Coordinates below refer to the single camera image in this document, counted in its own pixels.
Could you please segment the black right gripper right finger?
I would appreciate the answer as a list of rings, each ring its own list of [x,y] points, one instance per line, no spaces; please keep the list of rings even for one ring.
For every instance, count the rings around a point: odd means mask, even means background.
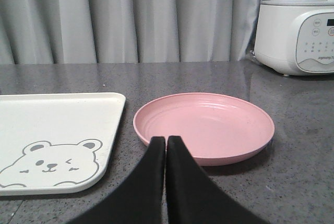
[[[265,223],[212,182],[179,136],[168,138],[165,183],[169,223]]]

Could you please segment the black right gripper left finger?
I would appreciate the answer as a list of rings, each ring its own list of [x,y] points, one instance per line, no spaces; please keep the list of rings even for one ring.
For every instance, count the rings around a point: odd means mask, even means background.
[[[165,138],[153,137],[130,175],[70,223],[160,223],[164,167]]]

